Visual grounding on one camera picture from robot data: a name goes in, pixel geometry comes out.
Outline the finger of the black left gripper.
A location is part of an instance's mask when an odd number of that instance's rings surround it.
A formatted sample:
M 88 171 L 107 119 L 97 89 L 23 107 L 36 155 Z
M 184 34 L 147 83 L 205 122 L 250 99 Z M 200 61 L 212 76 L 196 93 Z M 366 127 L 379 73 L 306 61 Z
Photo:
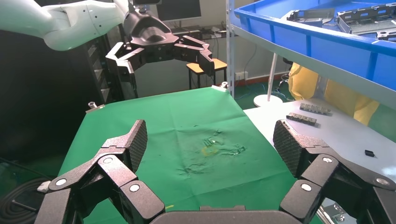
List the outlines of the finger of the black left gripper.
M 184 35 L 174 44 L 174 58 L 179 61 L 197 63 L 205 74 L 213 76 L 215 65 L 209 44 Z
M 133 48 L 129 43 L 118 42 L 107 53 L 109 70 L 118 75 L 121 82 L 135 83 L 134 72 L 146 63 L 145 49 Z

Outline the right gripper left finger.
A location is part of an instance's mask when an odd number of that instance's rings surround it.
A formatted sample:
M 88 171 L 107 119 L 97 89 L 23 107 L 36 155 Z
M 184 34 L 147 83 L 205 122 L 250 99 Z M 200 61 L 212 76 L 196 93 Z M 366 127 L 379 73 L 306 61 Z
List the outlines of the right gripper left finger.
M 110 200 L 129 224 L 148 224 L 164 203 L 136 175 L 148 142 L 146 122 L 107 139 L 95 156 L 55 178 L 39 209 L 37 224 L 81 224 L 96 205 Z

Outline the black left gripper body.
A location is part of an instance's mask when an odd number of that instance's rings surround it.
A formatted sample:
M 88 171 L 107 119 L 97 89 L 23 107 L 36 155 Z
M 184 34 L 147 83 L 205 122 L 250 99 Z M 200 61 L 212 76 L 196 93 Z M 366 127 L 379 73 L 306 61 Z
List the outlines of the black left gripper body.
M 132 11 L 125 16 L 123 29 L 132 49 L 144 49 L 144 62 L 174 59 L 174 44 L 179 38 L 158 18 Z

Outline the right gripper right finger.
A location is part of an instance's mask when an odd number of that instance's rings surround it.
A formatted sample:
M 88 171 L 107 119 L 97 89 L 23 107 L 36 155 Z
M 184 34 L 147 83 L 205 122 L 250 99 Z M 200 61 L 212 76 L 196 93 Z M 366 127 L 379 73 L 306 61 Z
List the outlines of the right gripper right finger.
M 322 139 L 299 134 L 283 119 L 275 124 L 273 143 L 296 178 L 281 211 L 307 224 L 328 198 L 359 224 L 395 223 L 393 180 L 342 158 Z

